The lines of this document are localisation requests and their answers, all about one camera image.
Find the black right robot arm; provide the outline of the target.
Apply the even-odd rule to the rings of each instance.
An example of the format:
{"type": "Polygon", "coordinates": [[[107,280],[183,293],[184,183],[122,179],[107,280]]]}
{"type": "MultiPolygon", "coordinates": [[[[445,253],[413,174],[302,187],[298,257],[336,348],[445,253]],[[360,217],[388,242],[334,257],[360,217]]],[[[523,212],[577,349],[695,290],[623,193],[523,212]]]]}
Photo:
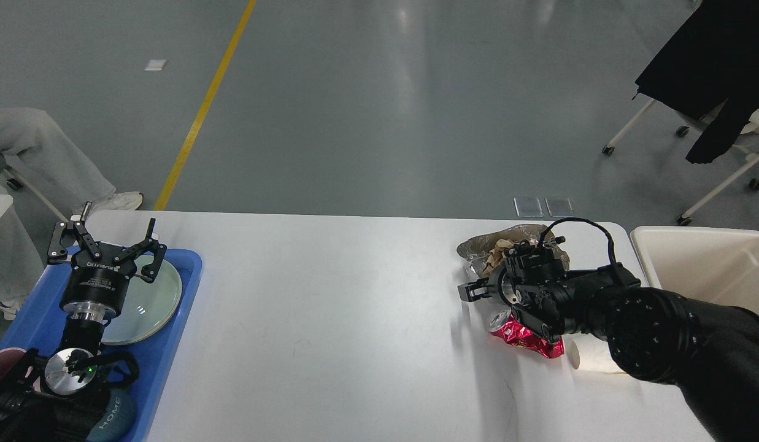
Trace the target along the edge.
{"type": "Polygon", "coordinates": [[[759,441],[759,314],[642,286],[615,254],[606,227],[584,219],[607,239],[607,264],[570,269],[550,225],[522,224],[463,241],[456,252],[477,260],[477,279],[458,286],[472,303],[506,305],[495,329],[545,357],[562,353],[562,338],[590,334],[606,342],[618,368],[640,381],[674,384],[705,430],[718,441],[759,441]]]}

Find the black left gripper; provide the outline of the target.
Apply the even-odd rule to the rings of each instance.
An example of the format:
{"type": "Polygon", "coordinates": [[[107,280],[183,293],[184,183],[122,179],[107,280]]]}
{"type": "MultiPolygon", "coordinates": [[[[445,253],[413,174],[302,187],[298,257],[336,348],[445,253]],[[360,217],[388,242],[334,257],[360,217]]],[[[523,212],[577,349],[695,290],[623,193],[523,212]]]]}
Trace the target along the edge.
{"type": "Polygon", "coordinates": [[[87,303],[99,304],[104,308],[104,317],[114,319],[122,313],[130,279],[138,277],[152,284],[160,275],[168,247],[155,238],[156,219],[150,219],[143,240],[118,248],[115,257],[112,260],[108,258],[107,263],[99,262],[102,260],[101,249],[85,226],[92,207],[92,203],[85,203],[79,218],[73,217],[56,224],[47,250],[47,263],[69,262],[69,252],[63,241],[73,238],[91,258],[88,255],[73,256],[72,271],[63,290],[60,308],[67,314],[73,314],[76,308],[87,303]],[[138,266],[136,260],[141,257],[151,257],[151,261],[138,266]]]}

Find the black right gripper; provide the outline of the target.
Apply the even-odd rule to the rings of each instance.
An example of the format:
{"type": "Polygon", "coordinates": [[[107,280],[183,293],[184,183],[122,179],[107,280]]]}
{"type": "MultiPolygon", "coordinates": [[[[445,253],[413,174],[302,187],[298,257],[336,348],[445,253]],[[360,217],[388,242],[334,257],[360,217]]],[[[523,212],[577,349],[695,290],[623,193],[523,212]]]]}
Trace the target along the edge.
{"type": "Polygon", "coordinates": [[[498,297],[508,306],[516,300],[515,285],[507,269],[494,269],[488,279],[477,279],[457,287],[460,300],[473,303],[491,297],[498,297]]]}

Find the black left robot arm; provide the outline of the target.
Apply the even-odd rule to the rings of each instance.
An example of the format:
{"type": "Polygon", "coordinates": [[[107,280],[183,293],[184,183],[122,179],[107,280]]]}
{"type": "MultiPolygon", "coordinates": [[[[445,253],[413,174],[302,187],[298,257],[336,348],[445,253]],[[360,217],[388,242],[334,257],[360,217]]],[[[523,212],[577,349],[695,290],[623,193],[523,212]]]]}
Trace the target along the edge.
{"type": "Polygon", "coordinates": [[[167,248],[154,238],[155,219],[132,246],[97,241],[87,212],[58,223],[47,250],[48,265],[71,269],[57,349],[0,352],[0,441],[113,441],[135,421],[128,389],[140,365],[131,352],[104,352],[102,336],[122,313],[131,280],[155,281],[167,248]]]}

